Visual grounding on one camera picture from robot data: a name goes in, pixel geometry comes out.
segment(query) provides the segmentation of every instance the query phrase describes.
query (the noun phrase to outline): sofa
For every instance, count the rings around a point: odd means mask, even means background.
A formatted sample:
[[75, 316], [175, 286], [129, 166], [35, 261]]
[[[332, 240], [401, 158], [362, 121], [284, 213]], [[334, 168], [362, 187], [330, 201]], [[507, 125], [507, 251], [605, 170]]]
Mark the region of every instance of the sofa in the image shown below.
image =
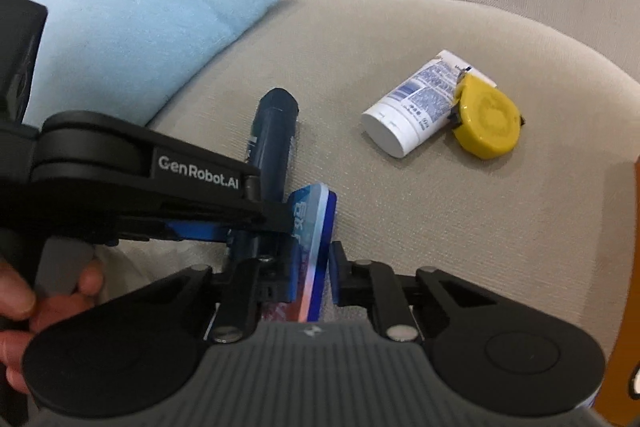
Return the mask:
[[[608, 355], [634, 254], [638, 42], [640, 0], [283, 0], [151, 126], [242, 159], [258, 99], [289, 90], [300, 104], [289, 187], [338, 194], [348, 257], [437, 266], [583, 327]], [[513, 153], [478, 160], [443, 132], [398, 160], [366, 136], [360, 114], [442, 49], [521, 109]], [[125, 278], [114, 255], [132, 264]], [[123, 242], [111, 293], [223, 255]], [[327, 306], [324, 318], [358, 312]]]

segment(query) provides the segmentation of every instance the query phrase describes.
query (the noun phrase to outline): yellow tape measure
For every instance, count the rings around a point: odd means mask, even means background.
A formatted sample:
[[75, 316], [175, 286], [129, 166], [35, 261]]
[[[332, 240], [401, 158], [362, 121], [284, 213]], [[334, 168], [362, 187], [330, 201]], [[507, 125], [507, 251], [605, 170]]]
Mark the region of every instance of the yellow tape measure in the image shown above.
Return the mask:
[[490, 160], [513, 150], [524, 119], [503, 92], [465, 73], [454, 94], [450, 119], [462, 148]]

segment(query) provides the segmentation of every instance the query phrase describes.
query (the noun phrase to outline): finger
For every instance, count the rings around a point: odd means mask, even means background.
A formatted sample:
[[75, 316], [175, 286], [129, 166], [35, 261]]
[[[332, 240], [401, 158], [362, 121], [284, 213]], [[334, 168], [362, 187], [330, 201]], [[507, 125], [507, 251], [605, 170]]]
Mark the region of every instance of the finger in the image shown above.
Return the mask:
[[30, 328], [34, 333], [40, 333], [56, 322], [78, 315], [94, 306], [94, 300], [81, 293], [73, 295], [56, 295], [44, 299], [31, 317]]
[[100, 293], [103, 284], [102, 261], [94, 259], [82, 270], [78, 279], [78, 291], [88, 297], [95, 297]]
[[23, 321], [35, 306], [36, 295], [29, 285], [9, 263], [0, 262], [0, 315]]
[[31, 342], [33, 333], [28, 331], [1, 331], [0, 332], [0, 362], [7, 367], [20, 369], [22, 354]]
[[13, 387], [18, 393], [29, 394], [29, 388], [24, 381], [24, 377], [19, 371], [16, 371], [13, 367], [7, 367], [6, 369], [6, 381]]

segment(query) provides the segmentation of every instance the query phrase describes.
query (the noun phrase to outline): pillow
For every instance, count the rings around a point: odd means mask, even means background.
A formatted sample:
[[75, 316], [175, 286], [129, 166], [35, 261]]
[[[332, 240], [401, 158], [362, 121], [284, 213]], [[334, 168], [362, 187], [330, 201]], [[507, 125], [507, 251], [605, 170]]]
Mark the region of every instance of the pillow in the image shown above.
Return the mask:
[[49, 17], [24, 123], [68, 109], [146, 124], [279, 0], [33, 0]]

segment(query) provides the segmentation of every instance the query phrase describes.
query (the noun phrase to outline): screw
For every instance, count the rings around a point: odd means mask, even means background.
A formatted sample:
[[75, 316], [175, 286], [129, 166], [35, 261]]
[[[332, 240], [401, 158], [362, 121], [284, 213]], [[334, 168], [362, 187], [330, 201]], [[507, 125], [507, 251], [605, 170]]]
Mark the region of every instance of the screw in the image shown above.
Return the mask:
[[396, 324], [386, 330], [386, 336], [396, 342], [412, 342], [418, 338], [418, 330], [406, 324]]
[[220, 326], [213, 330], [213, 340], [220, 344], [233, 344], [242, 338], [242, 331], [235, 326]]

